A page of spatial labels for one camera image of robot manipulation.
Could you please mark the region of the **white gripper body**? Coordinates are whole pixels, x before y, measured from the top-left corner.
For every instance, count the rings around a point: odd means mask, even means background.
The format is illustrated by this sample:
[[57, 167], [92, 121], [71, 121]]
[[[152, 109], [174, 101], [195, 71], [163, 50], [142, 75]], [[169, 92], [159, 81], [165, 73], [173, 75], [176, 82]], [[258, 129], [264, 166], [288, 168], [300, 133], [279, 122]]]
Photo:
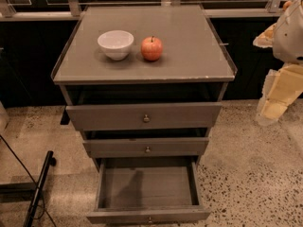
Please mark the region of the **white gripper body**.
[[262, 92], [270, 102], [291, 105], [303, 93], [303, 66], [285, 63], [277, 71], [271, 69], [265, 78]]

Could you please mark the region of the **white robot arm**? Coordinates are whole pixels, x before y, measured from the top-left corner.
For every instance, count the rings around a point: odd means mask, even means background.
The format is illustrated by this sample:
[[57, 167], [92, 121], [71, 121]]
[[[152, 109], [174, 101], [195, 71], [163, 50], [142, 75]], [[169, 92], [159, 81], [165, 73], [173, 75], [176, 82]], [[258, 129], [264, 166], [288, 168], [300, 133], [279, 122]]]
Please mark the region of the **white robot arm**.
[[303, 93], [303, 0], [287, 1], [277, 22], [253, 41], [260, 48], [272, 48], [280, 69], [270, 69], [258, 102], [256, 121], [269, 126], [278, 121]]

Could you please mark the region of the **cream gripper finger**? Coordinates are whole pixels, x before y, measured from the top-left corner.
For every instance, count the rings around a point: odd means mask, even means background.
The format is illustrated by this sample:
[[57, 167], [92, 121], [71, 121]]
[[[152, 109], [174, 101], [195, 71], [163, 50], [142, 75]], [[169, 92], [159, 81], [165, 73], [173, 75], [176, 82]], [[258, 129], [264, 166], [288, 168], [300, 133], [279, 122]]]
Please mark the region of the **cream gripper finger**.
[[279, 102], [270, 102], [261, 98], [257, 106], [256, 121], [261, 126], [275, 124], [286, 110], [287, 107]]

